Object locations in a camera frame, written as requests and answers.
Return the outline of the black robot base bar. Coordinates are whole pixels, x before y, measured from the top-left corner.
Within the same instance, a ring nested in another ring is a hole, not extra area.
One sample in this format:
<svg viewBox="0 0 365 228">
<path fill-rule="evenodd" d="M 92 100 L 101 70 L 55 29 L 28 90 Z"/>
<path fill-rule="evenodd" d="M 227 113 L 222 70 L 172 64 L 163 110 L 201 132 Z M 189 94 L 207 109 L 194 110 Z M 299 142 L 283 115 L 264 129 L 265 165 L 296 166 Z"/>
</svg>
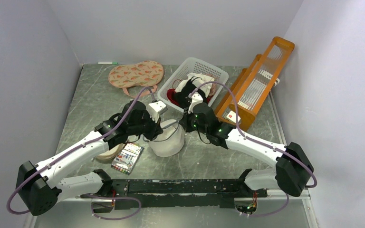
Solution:
<svg viewBox="0 0 365 228">
<path fill-rule="evenodd" d="M 239 179 L 180 179 L 142 180 L 113 179 L 96 194 L 100 197 L 116 197 L 115 209 L 137 207 L 134 199 L 140 200 L 143 208 L 160 207 L 206 207 L 235 208 L 235 200 L 241 198 L 264 198 L 265 189 L 251 190 L 243 178 Z M 130 197 L 130 200 L 119 200 Z"/>
</svg>

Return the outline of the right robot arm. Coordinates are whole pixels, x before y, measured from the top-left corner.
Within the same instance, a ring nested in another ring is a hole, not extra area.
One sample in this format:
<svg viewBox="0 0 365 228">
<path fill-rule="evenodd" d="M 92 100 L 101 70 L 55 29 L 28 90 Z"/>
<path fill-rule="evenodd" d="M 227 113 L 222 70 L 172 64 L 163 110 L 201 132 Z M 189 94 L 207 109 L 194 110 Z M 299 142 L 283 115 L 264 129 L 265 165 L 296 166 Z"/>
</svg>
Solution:
<svg viewBox="0 0 365 228">
<path fill-rule="evenodd" d="M 184 112 L 179 124 L 187 133 L 204 134 L 212 145 L 243 152 L 270 167 L 249 171 L 244 176 L 237 185 L 239 194 L 244 197 L 260 189 L 281 189 L 298 197 L 314 176 L 314 168 L 299 144 L 284 145 L 248 134 L 231 123 L 219 121 L 205 103 L 196 105 L 192 113 Z"/>
</svg>

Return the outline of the white mesh laundry bag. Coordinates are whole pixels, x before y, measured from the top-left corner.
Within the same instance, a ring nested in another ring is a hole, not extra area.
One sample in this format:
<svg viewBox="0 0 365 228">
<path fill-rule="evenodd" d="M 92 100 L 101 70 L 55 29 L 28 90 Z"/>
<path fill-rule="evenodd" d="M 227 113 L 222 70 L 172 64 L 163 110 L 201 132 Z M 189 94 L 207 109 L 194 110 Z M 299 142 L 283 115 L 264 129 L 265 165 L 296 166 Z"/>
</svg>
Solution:
<svg viewBox="0 0 365 228">
<path fill-rule="evenodd" d="M 149 147 L 159 157 L 169 157 L 177 154 L 185 143 L 185 131 L 179 122 L 170 119 L 160 124 L 163 133 L 150 141 L 143 137 L 143 141 L 148 143 Z"/>
</svg>

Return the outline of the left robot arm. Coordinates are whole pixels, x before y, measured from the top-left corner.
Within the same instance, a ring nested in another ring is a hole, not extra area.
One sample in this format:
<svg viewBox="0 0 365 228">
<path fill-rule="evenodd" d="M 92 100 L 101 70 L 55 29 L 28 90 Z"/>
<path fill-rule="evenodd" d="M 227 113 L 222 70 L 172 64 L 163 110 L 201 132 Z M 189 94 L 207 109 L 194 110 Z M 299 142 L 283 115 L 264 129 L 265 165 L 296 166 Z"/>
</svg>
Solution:
<svg viewBox="0 0 365 228">
<path fill-rule="evenodd" d="M 82 140 L 55 156 L 36 164 L 27 161 L 19 167 L 15 192 L 34 216 L 73 196 L 93 194 L 105 198 L 113 193 L 113 180 L 102 169 L 86 175 L 67 175 L 84 162 L 125 144 L 129 136 L 153 140 L 163 130 L 161 114 L 167 110 L 161 101 L 145 105 L 127 103 L 121 113 L 101 122 Z"/>
</svg>

